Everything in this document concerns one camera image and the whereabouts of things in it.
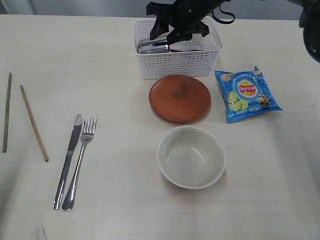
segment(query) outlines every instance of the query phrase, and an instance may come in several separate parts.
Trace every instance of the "white plastic basket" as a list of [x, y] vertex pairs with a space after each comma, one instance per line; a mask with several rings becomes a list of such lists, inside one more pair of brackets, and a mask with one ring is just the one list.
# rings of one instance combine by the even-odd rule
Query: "white plastic basket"
[[[147, 39], [154, 26], [155, 18], [144, 18], [133, 22], [135, 49], [138, 42]], [[203, 23], [209, 26], [210, 34], [202, 37], [201, 34], [193, 34], [190, 41], [182, 41], [179, 44], [201, 44], [204, 50], [188, 52], [171, 52], [140, 54], [136, 53], [140, 75], [142, 79], [160, 79], [167, 75], [184, 74], [188, 76], [206, 76], [214, 71], [223, 43], [220, 39], [214, 20], [206, 16]]]

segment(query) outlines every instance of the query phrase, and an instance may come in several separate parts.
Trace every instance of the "knife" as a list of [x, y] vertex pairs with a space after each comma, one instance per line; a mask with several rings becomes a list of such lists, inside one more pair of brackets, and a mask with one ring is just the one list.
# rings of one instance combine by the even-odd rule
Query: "knife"
[[82, 127], [82, 117], [78, 114], [74, 121], [73, 130], [71, 133], [71, 138], [68, 146], [68, 151], [66, 152], [63, 169], [60, 176], [60, 181], [58, 184], [58, 189], [56, 190], [53, 209], [58, 210], [60, 208], [61, 200], [64, 195], [64, 190], [66, 186], [67, 176], [69, 172], [69, 167], [72, 159], [72, 155], [74, 154], [75, 148], [77, 146], [79, 136], [81, 134]]

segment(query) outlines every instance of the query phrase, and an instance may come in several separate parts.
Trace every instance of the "bowl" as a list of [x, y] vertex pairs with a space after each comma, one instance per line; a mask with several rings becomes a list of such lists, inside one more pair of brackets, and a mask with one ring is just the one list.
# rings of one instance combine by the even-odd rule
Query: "bowl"
[[167, 132], [158, 145], [156, 160], [164, 177], [185, 189], [214, 184], [226, 168], [226, 154], [217, 138], [194, 126]]

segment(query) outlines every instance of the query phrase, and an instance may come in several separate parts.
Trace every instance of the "silver fork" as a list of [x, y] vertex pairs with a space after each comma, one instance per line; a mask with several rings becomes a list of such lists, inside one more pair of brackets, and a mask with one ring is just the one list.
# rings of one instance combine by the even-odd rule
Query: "silver fork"
[[75, 205], [77, 183], [78, 183], [82, 159], [84, 158], [84, 153], [85, 153], [87, 144], [90, 143], [94, 138], [94, 134], [97, 126], [97, 120], [98, 119], [96, 118], [94, 113], [90, 113], [85, 116], [83, 132], [81, 135], [82, 145], [81, 145], [80, 155], [78, 158], [78, 162], [76, 163], [76, 167], [74, 170], [74, 174], [73, 174], [68, 192], [62, 204], [62, 209], [65, 211], [71, 210]]

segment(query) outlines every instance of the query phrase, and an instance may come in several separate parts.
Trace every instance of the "chip bag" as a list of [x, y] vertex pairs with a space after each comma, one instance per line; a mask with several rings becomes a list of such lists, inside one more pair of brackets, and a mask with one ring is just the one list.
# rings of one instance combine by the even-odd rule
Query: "chip bag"
[[223, 94], [227, 123], [267, 111], [282, 111], [257, 67], [237, 73], [215, 71], [215, 76]]

